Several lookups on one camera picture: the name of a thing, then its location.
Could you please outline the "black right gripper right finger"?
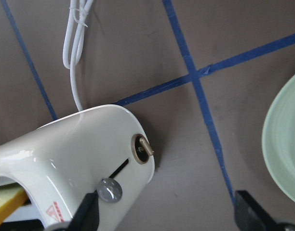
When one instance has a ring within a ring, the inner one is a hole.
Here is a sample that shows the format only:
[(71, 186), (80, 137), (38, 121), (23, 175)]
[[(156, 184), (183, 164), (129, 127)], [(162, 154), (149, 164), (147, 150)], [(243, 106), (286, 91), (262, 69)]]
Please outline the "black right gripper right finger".
[(245, 190), (235, 192), (234, 219), (241, 231), (282, 231), (282, 225)]

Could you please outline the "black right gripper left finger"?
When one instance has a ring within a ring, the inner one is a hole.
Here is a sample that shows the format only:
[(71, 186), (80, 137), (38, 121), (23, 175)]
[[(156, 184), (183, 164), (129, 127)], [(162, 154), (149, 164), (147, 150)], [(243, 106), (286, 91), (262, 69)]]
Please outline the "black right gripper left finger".
[(99, 227), (97, 192), (87, 193), (70, 222), (68, 231), (96, 231)]

